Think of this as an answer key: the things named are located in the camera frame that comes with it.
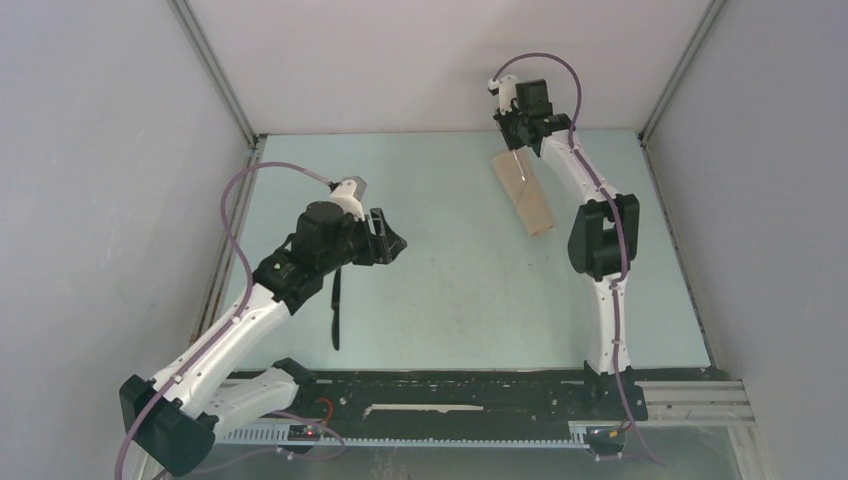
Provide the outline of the beige cloth napkin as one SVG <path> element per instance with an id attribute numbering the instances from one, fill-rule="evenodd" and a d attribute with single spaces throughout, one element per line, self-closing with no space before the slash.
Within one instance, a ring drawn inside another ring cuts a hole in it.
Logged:
<path id="1" fill-rule="evenodd" d="M 491 167 L 514 206 L 526 233 L 530 236 L 543 235 L 555 226 L 554 217 L 533 171 L 527 155 L 528 150 L 526 148 L 519 149 L 527 172 L 527 188 L 519 202 L 516 201 L 516 198 L 520 180 L 510 151 L 506 150 L 492 157 L 490 160 Z"/>

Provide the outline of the black knife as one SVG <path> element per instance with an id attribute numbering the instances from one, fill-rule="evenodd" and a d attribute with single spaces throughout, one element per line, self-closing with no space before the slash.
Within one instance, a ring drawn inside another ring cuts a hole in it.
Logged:
<path id="1" fill-rule="evenodd" d="M 331 323 L 331 341 L 335 351 L 340 350 L 341 278 L 342 269 L 339 268 L 334 274 L 331 294 L 331 309 L 333 312 L 333 318 Z"/>

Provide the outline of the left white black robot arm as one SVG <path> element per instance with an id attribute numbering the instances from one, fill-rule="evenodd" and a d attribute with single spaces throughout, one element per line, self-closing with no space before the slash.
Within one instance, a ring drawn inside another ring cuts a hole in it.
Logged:
<path id="1" fill-rule="evenodd" d="M 234 388 L 222 383 L 260 340 L 321 291 L 328 275 L 347 264 L 388 265 L 407 246 L 379 208 L 358 220 L 336 204 L 310 204 L 295 232 L 258 264 L 244 293 L 195 344 L 151 379 L 133 375 L 121 386 L 127 434 L 164 472 L 179 477 L 217 440 L 263 415 L 311 412 L 316 377 L 291 358 Z"/>

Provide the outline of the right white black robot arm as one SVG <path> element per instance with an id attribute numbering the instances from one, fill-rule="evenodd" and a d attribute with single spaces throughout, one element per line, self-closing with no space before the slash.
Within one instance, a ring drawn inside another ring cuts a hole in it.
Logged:
<path id="1" fill-rule="evenodd" d="M 567 115 L 498 109 L 493 118 L 509 151 L 531 149 L 576 198 L 567 254 L 573 270 L 588 278 L 594 327 L 587 364 L 599 376 L 620 375 L 631 366 L 624 303 L 638 249 L 639 200 L 620 193 L 601 174 Z"/>

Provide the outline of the silver fork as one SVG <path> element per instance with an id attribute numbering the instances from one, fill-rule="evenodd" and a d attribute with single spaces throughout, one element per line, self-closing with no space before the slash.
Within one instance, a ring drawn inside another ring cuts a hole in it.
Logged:
<path id="1" fill-rule="evenodd" d="M 524 165 L 523 157 L 519 150 L 514 149 L 511 150 L 513 160 L 516 164 L 517 173 L 519 176 L 519 186 L 517 187 L 517 198 L 516 201 L 519 202 L 521 198 L 524 196 L 526 188 L 527 188 L 527 172 Z"/>

